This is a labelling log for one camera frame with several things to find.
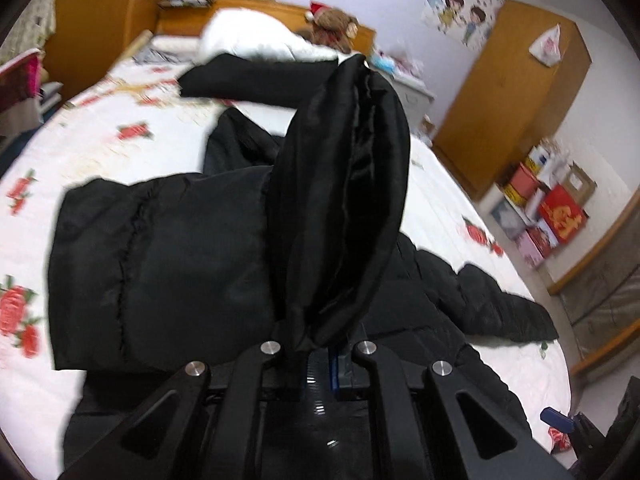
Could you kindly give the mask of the patterned window curtain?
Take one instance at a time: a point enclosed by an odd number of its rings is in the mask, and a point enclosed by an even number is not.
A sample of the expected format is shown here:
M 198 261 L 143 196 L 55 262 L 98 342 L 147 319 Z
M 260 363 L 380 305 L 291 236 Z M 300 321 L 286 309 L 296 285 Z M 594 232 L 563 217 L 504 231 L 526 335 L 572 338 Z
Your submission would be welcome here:
M 30 49 L 43 52 L 55 29 L 55 0 L 30 0 L 1 45 L 1 63 Z

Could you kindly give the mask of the brown teddy bear santa hat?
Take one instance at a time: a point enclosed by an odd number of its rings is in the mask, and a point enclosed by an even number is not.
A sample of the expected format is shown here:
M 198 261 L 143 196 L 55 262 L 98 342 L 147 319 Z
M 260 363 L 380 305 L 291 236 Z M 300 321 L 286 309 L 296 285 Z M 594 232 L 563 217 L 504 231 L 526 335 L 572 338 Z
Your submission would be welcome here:
M 308 39 L 312 44 L 342 53 L 352 52 L 359 29 L 358 20 L 336 6 L 312 2 L 307 13 L 310 26 Z

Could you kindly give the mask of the white pillow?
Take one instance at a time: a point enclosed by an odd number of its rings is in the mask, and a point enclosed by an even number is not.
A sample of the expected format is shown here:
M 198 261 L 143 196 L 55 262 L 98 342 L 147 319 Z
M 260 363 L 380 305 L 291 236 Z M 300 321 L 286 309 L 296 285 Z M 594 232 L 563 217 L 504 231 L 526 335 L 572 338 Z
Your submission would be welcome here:
M 311 44 L 272 16 L 244 8 L 222 9 L 214 13 L 201 33 L 194 63 L 204 65 L 225 53 L 246 60 L 274 62 L 345 58 L 337 50 Z

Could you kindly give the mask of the grey folded cloth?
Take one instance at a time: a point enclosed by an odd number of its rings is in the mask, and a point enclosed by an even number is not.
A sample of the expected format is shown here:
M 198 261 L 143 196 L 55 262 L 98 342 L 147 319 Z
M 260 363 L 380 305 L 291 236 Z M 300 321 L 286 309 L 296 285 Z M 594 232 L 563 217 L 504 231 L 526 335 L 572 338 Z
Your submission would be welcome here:
M 171 51 L 171 50 L 163 50 L 157 47 L 152 46 L 152 44 L 147 44 L 140 51 L 138 51 L 132 59 L 136 64 L 181 64 L 181 63 L 191 63 L 196 54 L 197 50 L 181 50 L 181 51 Z

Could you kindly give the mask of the wooden wardrobe left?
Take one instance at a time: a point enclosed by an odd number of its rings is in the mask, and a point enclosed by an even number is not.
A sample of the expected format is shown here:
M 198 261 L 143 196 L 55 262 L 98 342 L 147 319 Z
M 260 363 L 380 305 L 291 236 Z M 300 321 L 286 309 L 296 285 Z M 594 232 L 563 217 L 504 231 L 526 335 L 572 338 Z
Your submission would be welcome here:
M 155 28 L 159 1 L 55 0 L 43 66 L 63 85 L 63 100 L 96 84 L 137 36 Z

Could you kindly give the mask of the pink gift box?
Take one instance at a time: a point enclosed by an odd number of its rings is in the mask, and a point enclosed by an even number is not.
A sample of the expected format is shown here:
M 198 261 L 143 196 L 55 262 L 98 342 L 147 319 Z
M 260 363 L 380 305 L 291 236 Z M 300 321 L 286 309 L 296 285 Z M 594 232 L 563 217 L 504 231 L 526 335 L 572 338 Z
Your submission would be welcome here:
M 544 219 L 526 228 L 516 239 L 518 252 L 531 269 L 539 268 L 558 246 L 558 239 Z

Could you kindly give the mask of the wooden door right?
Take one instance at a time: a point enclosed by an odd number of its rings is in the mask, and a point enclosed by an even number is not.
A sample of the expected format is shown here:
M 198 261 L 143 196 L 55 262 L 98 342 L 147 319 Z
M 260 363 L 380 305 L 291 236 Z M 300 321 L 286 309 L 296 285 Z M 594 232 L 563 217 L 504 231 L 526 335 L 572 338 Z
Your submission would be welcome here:
M 548 67 L 529 47 L 554 26 L 560 28 L 561 61 Z M 575 22 L 506 0 L 433 146 L 471 200 L 480 200 L 534 145 L 555 135 L 590 66 Z

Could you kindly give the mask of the folded black garment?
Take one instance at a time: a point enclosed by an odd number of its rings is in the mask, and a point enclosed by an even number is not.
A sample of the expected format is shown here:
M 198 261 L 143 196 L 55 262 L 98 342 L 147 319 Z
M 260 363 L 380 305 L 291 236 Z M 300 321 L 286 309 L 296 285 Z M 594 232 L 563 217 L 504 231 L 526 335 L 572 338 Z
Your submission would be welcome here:
M 194 65 L 177 82 L 183 98 L 296 108 L 326 82 L 337 66 L 337 60 L 250 61 L 224 53 L 204 65 Z

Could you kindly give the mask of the black hooded puffer jacket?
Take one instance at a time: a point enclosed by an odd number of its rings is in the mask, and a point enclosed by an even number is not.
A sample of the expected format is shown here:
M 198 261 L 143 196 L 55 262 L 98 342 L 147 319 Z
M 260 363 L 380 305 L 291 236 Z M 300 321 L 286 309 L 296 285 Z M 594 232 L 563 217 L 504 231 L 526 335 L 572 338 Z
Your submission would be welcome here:
M 355 56 L 300 103 L 282 140 L 227 110 L 200 174 L 68 191 L 50 253 L 54 364 L 83 370 L 64 471 L 192 361 L 268 340 L 247 479 L 376 479 L 367 404 L 338 400 L 332 359 L 360 340 L 444 360 L 530 435 L 469 334 L 555 337 L 544 309 L 454 272 L 401 233 L 410 164 L 396 92 Z

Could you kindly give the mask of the white plastic bag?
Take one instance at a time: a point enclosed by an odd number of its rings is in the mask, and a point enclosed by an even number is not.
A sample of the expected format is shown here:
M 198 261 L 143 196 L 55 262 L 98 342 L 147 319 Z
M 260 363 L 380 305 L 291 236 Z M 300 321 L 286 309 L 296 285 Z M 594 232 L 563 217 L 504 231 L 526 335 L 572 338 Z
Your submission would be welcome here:
M 561 62 L 560 51 L 561 26 L 554 27 L 543 32 L 528 48 L 530 55 L 533 55 L 538 62 L 547 67 L 552 67 Z

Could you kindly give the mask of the white floral bed quilt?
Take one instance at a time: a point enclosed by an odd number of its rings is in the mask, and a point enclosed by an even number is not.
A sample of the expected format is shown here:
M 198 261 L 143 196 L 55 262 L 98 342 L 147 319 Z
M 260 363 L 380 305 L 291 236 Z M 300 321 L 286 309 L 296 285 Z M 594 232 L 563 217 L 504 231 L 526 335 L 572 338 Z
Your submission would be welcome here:
M 85 378 L 52 365 L 46 274 L 58 207 L 68 188 L 94 178 L 130 185 L 200 170 L 206 136 L 224 106 L 181 99 L 176 78 L 185 69 L 120 62 L 44 124 L 1 178 L 1 322 L 14 330 L 1 332 L 1 430 L 36 479 L 62 471 L 63 429 Z M 432 150 L 412 136 L 401 231 L 454 270 L 473 263 L 505 292 L 533 300 L 508 256 L 480 247 L 463 217 L 488 231 Z M 570 408 L 560 344 L 471 344 L 518 396 L 534 439 L 551 452 L 540 412 Z

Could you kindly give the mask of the white bedside cabinet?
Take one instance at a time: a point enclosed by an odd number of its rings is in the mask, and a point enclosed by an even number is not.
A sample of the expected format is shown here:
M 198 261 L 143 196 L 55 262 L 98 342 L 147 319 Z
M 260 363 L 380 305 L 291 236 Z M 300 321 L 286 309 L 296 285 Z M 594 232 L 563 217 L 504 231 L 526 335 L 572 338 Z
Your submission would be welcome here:
M 434 122 L 431 120 L 431 108 L 435 102 L 434 94 L 428 91 L 424 84 L 397 77 L 385 70 L 380 70 L 380 73 L 395 89 L 410 130 L 418 136 L 431 138 L 435 130 Z

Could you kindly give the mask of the wooden headboard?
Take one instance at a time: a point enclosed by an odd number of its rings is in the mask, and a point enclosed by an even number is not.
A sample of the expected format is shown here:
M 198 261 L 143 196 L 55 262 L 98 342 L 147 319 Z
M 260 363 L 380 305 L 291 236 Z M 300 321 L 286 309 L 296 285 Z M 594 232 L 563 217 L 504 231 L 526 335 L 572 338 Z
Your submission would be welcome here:
M 206 9 L 163 9 L 156 33 L 176 40 L 196 64 L 226 53 L 247 60 L 341 61 L 368 56 L 375 40 L 375 31 L 356 16 L 314 1 L 306 8 L 273 0 L 215 0 Z

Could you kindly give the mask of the cartoon couple wall sticker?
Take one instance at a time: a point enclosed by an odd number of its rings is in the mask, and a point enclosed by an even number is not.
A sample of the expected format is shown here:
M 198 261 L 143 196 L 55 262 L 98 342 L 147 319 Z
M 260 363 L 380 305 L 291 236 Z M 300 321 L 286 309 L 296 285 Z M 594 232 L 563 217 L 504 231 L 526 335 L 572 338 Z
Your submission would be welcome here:
M 463 47 L 484 48 L 504 0 L 424 0 L 421 21 Z

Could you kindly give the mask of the wooden desk with plaid cloth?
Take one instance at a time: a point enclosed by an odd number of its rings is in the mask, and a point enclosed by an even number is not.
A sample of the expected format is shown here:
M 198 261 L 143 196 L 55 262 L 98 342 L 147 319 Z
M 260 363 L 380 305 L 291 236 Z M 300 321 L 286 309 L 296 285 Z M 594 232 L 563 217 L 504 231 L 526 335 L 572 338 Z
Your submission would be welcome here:
M 1 151 L 23 132 L 42 124 L 41 51 L 29 49 L 1 66 Z

